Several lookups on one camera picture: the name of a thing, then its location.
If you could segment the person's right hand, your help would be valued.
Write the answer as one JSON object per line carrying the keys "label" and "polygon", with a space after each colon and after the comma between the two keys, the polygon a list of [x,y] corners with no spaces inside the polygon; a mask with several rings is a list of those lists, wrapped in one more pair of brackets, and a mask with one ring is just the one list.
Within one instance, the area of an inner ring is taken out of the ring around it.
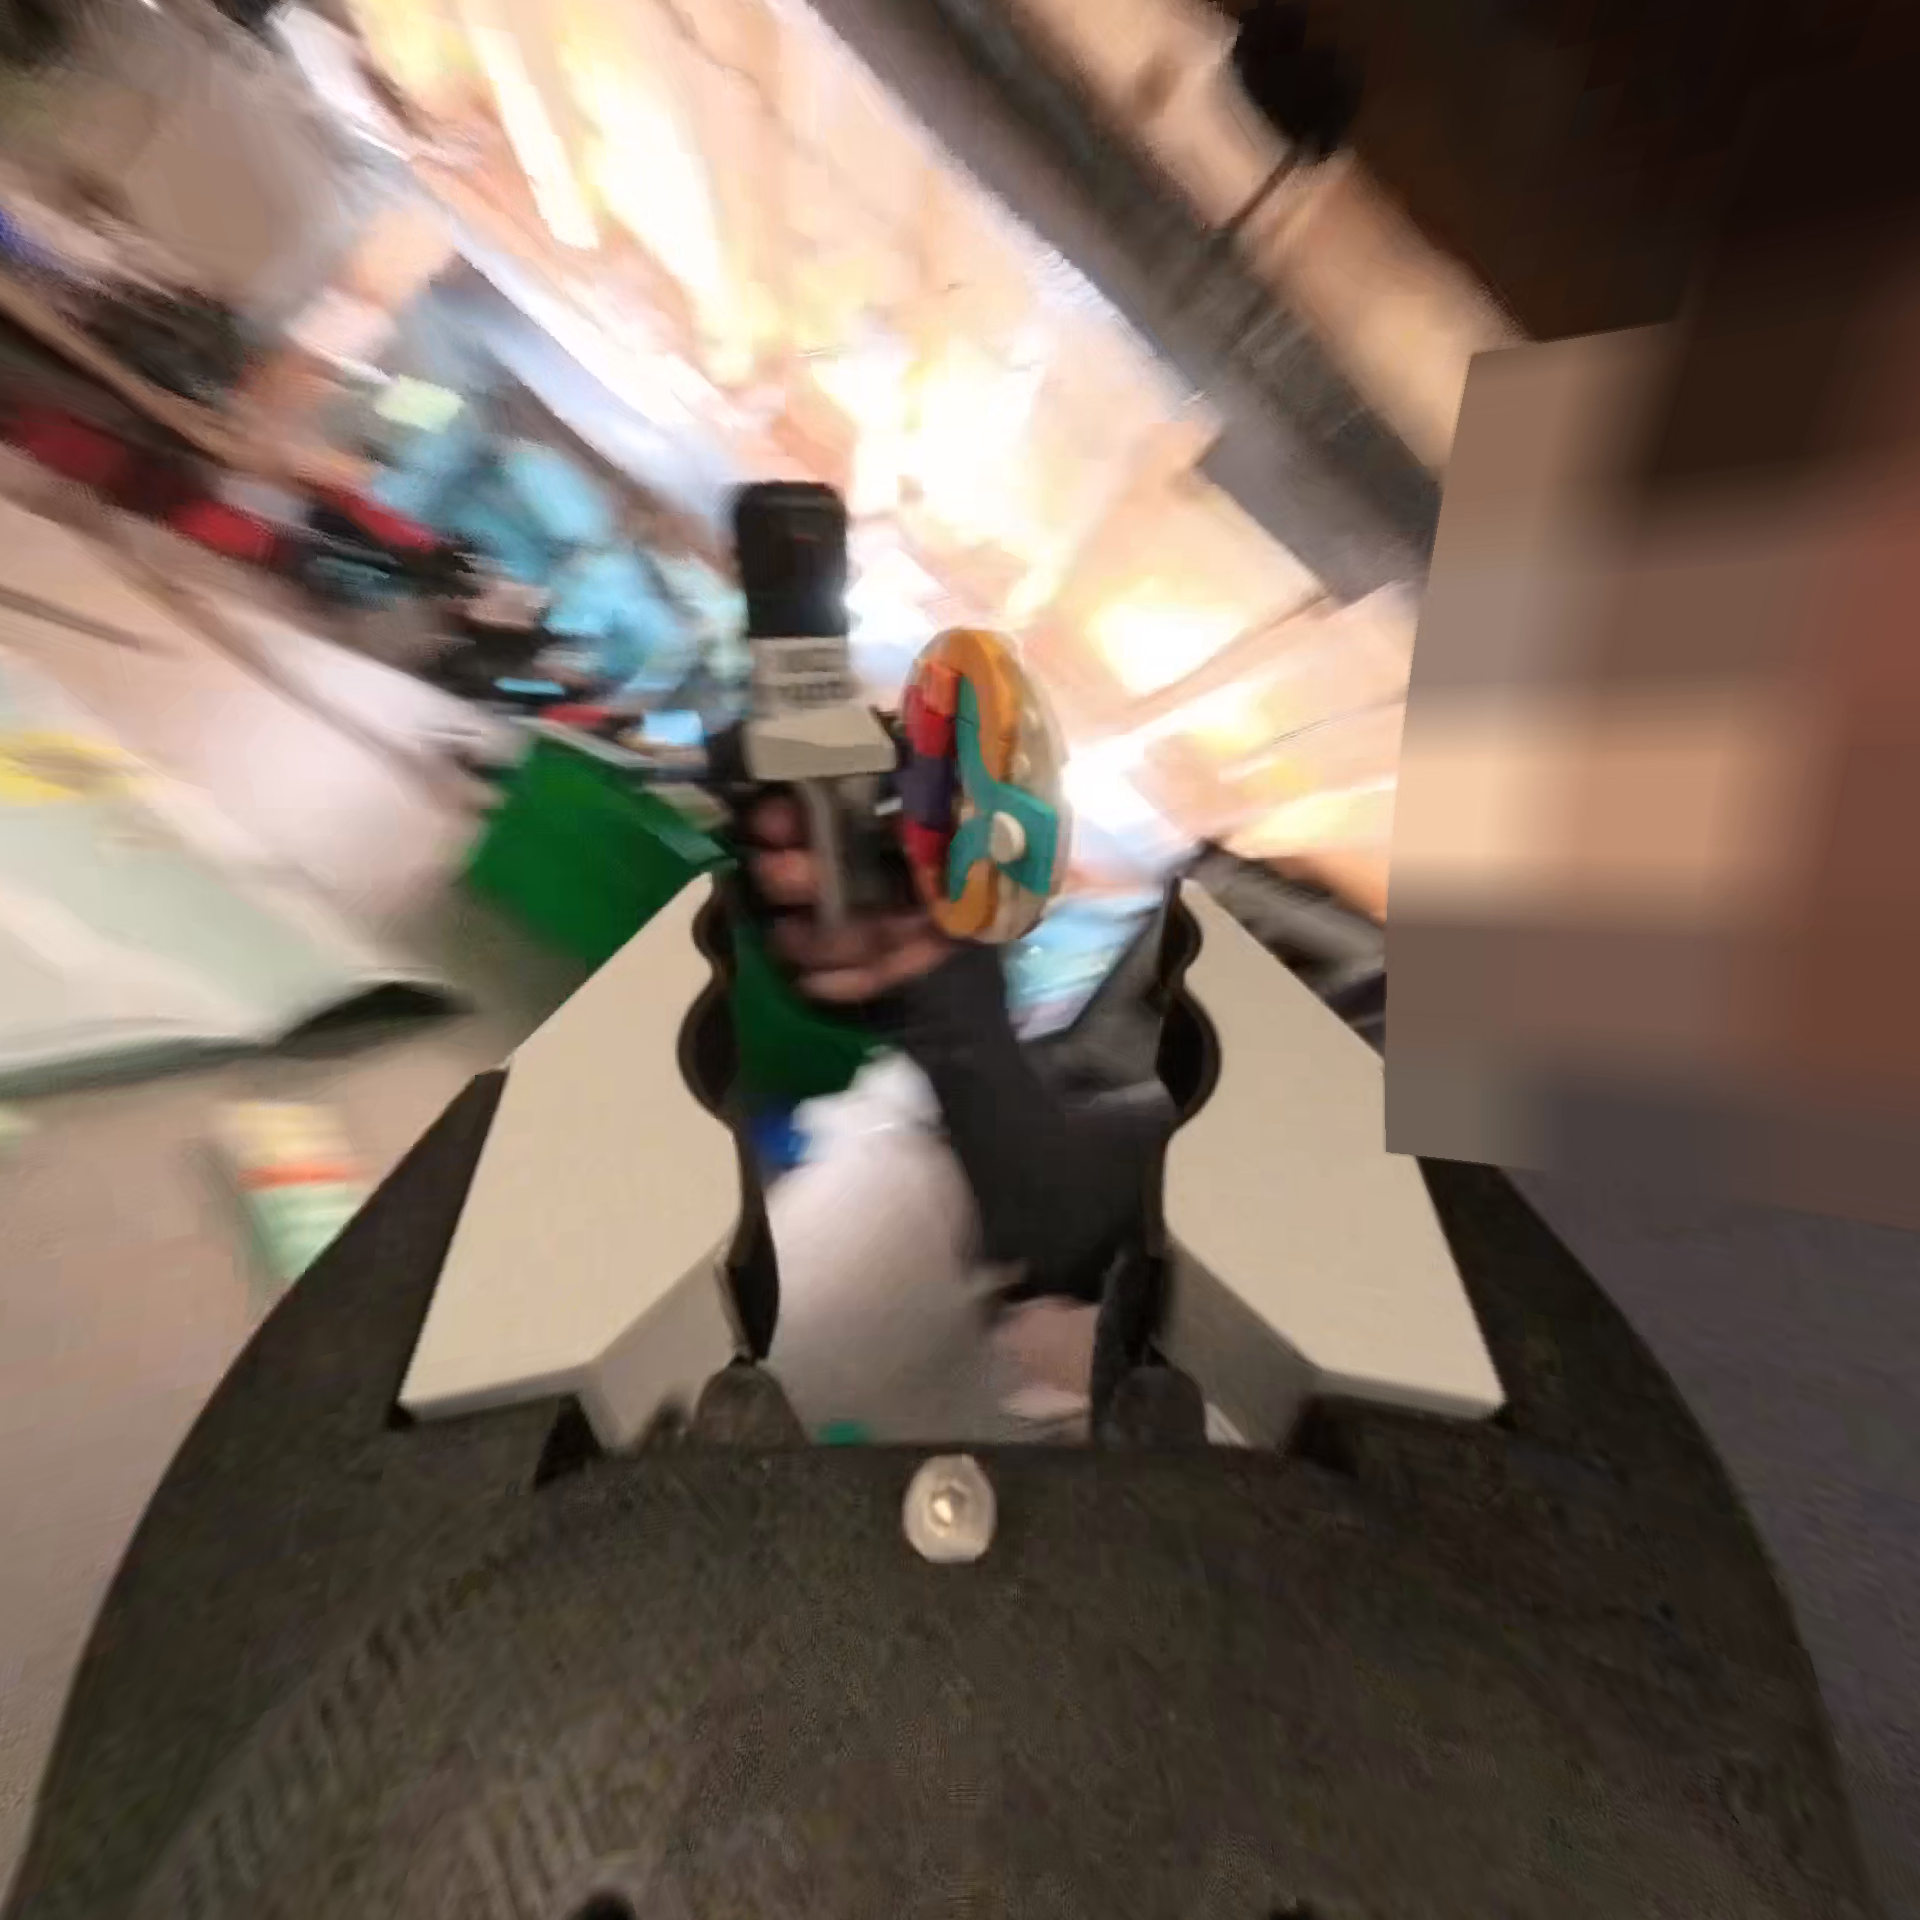
{"label": "person's right hand", "polygon": [[881,851],[836,916],[820,905],[834,866],[816,855],[809,817],[794,788],[753,788],[733,815],[733,848],[744,915],[807,999],[867,1005],[932,975],[955,953],[927,912],[889,829],[881,832]]}

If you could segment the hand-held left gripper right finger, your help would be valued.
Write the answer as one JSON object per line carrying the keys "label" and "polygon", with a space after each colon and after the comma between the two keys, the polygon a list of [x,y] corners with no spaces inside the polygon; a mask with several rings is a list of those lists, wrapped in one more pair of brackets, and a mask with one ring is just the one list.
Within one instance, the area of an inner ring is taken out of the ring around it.
{"label": "hand-held left gripper right finger", "polygon": [[1196,881],[1145,948],[1169,1133],[1098,1393],[1284,1450],[1319,1403],[1487,1424],[1506,1405],[1425,1175],[1385,1147],[1379,1057]]}

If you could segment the round multicoloured lego disc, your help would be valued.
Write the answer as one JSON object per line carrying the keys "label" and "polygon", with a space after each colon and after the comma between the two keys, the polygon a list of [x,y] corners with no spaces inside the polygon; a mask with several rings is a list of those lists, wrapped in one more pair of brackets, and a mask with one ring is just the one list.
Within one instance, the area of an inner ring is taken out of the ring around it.
{"label": "round multicoloured lego disc", "polygon": [[946,628],[903,684],[896,776],[903,864],[935,928],[962,945],[1026,937],[1072,863],[1065,744],[1017,647]]}

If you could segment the mint and white lego plate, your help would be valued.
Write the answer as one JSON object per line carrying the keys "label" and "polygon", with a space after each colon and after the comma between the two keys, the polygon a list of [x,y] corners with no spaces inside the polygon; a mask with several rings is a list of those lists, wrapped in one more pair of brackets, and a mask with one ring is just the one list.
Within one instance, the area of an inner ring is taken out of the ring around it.
{"label": "mint and white lego plate", "polygon": [[323,1101],[252,1098],[211,1122],[216,1165],[261,1282],[282,1295],[346,1232],[373,1192],[346,1121]]}

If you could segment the lego instruction booklet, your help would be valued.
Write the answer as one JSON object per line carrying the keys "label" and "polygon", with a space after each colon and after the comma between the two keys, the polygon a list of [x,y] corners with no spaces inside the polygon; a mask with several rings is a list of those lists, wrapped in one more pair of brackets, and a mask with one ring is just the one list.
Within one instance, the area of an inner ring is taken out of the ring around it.
{"label": "lego instruction booklet", "polygon": [[39,666],[5,656],[5,1099],[463,1009]]}

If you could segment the green plastic bin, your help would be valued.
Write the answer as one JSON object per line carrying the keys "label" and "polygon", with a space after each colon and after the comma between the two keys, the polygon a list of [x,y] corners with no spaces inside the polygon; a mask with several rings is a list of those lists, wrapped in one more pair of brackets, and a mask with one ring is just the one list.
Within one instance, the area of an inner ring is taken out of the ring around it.
{"label": "green plastic bin", "polygon": [[[557,953],[596,969],[690,883],[729,864],[724,829],[695,821],[703,793],[651,784],[634,756],[536,728],[467,858],[467,883]],[[881,1044],[805,1002],[760,933],[737,920],[733,1015],[757,1101],[844,1092]]]}

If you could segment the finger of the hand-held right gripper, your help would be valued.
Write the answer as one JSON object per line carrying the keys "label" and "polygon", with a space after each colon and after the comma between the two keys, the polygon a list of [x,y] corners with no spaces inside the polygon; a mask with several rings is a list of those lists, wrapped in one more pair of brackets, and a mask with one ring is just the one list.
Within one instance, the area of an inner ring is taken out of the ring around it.
{"label": "finger of the hand-held right gripper", "polygon": [[889,778],[899,749],[875,708],[823,704],[753,716],[741,760],[757,784],[807,784]]}

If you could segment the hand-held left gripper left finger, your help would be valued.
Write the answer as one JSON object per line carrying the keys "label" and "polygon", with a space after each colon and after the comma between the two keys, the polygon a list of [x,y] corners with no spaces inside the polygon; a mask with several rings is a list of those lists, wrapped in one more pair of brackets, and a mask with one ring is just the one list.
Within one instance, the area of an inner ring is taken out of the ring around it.
{"label": "hand-held left gripper left finger", "polygon": [[400,1383],[411,1419],[561,1399],[632,1450],[769,1353],[778,1253],[737,1115],[732,961],[703,874],[515,1049]]}

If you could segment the white plastic bag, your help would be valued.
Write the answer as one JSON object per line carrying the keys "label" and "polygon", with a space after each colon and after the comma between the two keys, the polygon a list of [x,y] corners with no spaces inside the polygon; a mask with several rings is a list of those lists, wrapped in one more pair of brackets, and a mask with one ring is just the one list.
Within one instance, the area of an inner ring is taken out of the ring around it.
{"label": "white plastic bag", "polygon": [[770,1370],[829,1445],[1088,1435],[1088,1304],[1008,1304],[927,1077],[899,1053],[800,1106],[803,1160],[765,1208],[779,1264]]}

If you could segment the person's right forearm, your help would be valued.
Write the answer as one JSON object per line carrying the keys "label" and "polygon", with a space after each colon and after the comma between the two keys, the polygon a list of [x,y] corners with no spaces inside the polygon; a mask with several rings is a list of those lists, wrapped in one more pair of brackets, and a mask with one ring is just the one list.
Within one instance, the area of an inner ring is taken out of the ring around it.
{"label": "person's right forearm", "polygon": [[1064,1092],[1019,1043],[985,946],[949,948],[885,995],[881,1027],[929,1081],[978,1253],[1015,1274],[1015,1300],[1098,1305],[1147,1247],[1172,1131],[1167,1096]]}

